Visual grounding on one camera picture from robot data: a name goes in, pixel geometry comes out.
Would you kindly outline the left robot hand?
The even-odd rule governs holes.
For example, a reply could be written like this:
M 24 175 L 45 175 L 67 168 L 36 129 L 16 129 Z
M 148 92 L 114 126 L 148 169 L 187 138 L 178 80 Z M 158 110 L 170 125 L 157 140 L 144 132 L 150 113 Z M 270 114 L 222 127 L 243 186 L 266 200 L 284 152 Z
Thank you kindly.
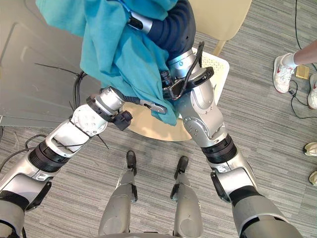
M 129 102 L 129 103 L 133 103 L 133 104 L 136 104 L 136 105 L 145 106 L 148 109 L 150 109 L 151 111 L 157 112 L 159 114 L 165 115 L 167 113 L 167 108 L 166 107 L 164 107 L 164 106 L 162 106 L 160 104 L 156 104 L 156 103 L 151 102 L 151 101 L 140 99 L 138 97 L 131 97 L 131 96 L 123 95 L 123 100 L 125 102 Z

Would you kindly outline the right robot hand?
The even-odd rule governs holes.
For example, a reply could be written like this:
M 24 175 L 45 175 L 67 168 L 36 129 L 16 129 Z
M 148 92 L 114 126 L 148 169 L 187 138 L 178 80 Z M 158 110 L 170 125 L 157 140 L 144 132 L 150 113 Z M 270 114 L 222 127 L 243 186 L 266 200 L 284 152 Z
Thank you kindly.
M 142 31 L 157 46 L 166 50 L 169 59 L 189 51 L 196 34 L 194 13 L 187 0 L 179 0 L 168 11 L 164 20 L 152 19 L 132 12 L 128 25 Z

